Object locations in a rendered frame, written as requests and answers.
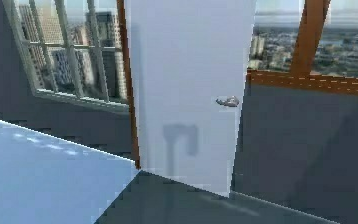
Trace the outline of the white room door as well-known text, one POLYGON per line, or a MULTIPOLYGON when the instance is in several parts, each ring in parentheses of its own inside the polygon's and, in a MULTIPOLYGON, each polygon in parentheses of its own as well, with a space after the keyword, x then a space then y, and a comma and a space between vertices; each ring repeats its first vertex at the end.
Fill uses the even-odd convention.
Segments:
POLYGON ((229 195, 256 1, 125 0, 144 171, 229 195))

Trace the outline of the grey framed window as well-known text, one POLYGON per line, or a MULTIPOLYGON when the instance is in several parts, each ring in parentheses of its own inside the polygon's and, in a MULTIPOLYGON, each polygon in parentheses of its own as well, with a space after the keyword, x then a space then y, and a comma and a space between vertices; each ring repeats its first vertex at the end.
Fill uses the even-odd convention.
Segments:
POLYGON ((116 0, 2 0, 36 97, 126 114, 116 0))

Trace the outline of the brown framed window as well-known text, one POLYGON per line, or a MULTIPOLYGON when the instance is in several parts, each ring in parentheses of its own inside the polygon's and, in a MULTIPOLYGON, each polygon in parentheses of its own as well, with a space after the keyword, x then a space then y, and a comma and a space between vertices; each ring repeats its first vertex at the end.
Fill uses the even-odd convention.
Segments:
POLYGON ((247 70, 245 84, 358 96, 358 78, 311 73, 331 0, 304 1, 290 71, 247 70))

